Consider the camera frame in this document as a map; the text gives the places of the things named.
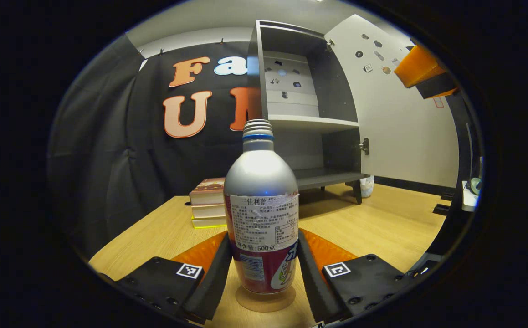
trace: plastic bag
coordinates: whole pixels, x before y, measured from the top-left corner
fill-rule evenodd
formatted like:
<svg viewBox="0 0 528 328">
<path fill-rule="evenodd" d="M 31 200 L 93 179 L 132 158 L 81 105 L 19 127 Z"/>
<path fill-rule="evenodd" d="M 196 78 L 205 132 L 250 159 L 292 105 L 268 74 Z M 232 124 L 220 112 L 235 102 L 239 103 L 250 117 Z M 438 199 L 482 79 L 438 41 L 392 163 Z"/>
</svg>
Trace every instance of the plastic bag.
<svg viewBox="0 0 528 328">
<path fill-rule="evenodd" d="M 364 177 L 360 179 L 361 182 L 361 197 L 366 198 L 371 196 L 374 187 L 374 176 Z"/>
</svg>

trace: aluminum bottle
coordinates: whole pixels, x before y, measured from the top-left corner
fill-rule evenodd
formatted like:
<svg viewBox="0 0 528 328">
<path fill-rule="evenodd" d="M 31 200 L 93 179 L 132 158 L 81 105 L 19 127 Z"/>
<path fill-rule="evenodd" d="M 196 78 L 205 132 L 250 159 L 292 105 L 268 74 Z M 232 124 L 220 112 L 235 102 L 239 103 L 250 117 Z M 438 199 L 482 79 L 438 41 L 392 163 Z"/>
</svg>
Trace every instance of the aluminum bottle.
<svg viewBox="0 0 528 328">
<path fill-rule="evenodd" d="M 274 152 L 269 121 L 247 121 L 242 141 L 224 185 L 233 260 L 243 287 L 276 293 L 291 285 L 296 269 L 297 181 Z"/>
</svg>

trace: red label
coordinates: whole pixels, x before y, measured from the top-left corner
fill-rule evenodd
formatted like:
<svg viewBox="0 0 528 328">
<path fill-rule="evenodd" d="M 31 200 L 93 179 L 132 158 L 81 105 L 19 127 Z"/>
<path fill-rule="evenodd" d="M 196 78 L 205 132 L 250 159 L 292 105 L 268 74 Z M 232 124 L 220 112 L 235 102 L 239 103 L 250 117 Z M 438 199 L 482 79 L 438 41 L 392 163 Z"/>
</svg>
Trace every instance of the red label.
<svg viewBox="0 0 528 328">
<path fill-rule="evenodd" d="M 276 251 L 244 251 L 236 245 L 231 216 L 231 200 L 225 195 L 226 220 L 237 275 L 246 289 L 257 293 L 276 293 L 289 287 L 295 274 L 298 242 Z"/>
</svg>

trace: cabinet shelf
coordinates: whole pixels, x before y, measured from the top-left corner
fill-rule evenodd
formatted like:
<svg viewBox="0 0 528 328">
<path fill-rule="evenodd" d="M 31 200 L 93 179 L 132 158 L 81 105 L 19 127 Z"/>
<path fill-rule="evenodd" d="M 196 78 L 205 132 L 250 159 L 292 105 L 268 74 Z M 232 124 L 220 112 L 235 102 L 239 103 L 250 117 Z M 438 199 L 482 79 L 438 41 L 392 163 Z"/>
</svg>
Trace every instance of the cabinet shelf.
<svg viewBox="0 0 528 328">
<path fill-rule="evenodd" d="M 361 172 L 328 168 L 293 170 L 293 172 L 297 178 L 300 190 L 323 187 L 324 185 L 335 185 L 337 183 L 359 180 L 364 177 Z"/>
<path fill-rule="evenodd" d="M 279 115 L 270 114 L 268 120 L 273 129 L 292 131 L 310 131 L 330 133 L 345 131 L 347 129 L 358 129 L 359 123 L 353 121 L 335 120 L 334 118 L 316 118 L 314 116 Z"/>
</svg>

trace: book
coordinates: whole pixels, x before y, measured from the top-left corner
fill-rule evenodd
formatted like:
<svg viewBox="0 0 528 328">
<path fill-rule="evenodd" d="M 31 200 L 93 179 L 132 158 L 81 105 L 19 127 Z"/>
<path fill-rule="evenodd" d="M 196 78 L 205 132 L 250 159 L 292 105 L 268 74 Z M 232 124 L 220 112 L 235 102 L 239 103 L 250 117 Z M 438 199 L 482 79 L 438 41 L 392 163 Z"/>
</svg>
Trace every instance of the book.
<svg viewBox="0 0 528 328">
<path fill-rule="evenodd" d="M 193 205 L 191 206 L 191 210 L 193 211 L 193 216 L 196 219 L 226 215 L 226 205 L 225 204 Z"/>
<path fill-rule="evenodd" d="M 224 203 L 224 177 L 205 179 L 189 193 L 191 205 L 213 205 Z"/>
<path fill-rule="evenodd" d="M 214 228 L 216 226 L 227 226 L 225 216 L 216 216 L 212 218 L 196 219 L 191 216 L 191 222 L 193 222 L 193 228 Z"/>
</svg>

